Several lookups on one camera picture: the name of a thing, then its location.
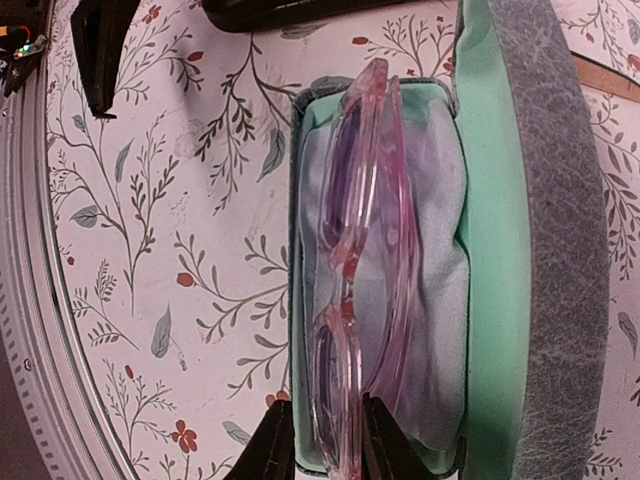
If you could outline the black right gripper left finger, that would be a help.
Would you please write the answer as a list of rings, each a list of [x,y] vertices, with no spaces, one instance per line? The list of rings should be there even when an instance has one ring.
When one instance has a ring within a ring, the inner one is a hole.
[[[292,480],[294,477],[292,402],[276,400],[227,474],[227,480]]]

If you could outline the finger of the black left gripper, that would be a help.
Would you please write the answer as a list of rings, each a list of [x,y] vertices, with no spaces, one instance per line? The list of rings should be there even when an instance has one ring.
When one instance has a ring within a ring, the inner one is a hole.
[[[130,0],[82,0],[71,15],[72,36],[87,104],[98,119],[115,119],[115,86],[128,29]]]

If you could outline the black glasses case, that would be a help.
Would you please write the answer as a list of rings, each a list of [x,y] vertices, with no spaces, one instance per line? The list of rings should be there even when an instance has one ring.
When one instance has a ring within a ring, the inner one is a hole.
[[[209,21],[227,33],[273,30],[395,5],[401,0],[203,0]]]

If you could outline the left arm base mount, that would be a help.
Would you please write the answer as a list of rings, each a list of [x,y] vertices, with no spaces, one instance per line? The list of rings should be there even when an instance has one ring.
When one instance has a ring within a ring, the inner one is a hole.
[[[17,92],[46,50],[49,0],[1,0],[1,93]]]

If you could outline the clear purple glasses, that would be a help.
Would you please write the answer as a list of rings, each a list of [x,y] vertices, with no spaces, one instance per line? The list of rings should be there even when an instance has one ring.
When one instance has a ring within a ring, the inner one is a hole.
[[[372,60],[331,128],[317,229],[313,426],[328,474],[364,472],[364,399],[395,409],[417,306],[420,245],[400,82]]]

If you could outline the blue-grey cleaning cloth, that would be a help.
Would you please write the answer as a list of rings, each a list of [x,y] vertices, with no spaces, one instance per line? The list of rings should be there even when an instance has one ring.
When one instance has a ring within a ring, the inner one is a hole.
[[[425,120],[404,121],[408,173],[423,249],[420,307],[412,328],[407,367],[395,419],[403,431],[431,450],[454,441],[465,403],[469,262],[455,238],[466,191],[464,158],[456,128],[440,101]],[[313,308],[327,298],[329,284],[315,279],[316,238],[328,126],[306,127],[299,141],[297,233],[300,274],[293,298],[301,306],[297,324],[308,339]]]

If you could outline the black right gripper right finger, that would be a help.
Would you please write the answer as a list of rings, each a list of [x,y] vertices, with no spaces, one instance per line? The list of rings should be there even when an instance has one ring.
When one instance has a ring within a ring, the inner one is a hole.
[[[372,480],[436,479],[419,459],[379,397],[363,395],[363,478]]]

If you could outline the grey case green lining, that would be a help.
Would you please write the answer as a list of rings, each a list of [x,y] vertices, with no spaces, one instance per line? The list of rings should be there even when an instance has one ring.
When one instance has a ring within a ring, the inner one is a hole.
[[[420,251],[406,363],[377,379],[395,233],[355,278],[363,383],[437,477],[578,479],[609,266],[588,109],[548,1],[464,1],[451,86],[401,83]]]

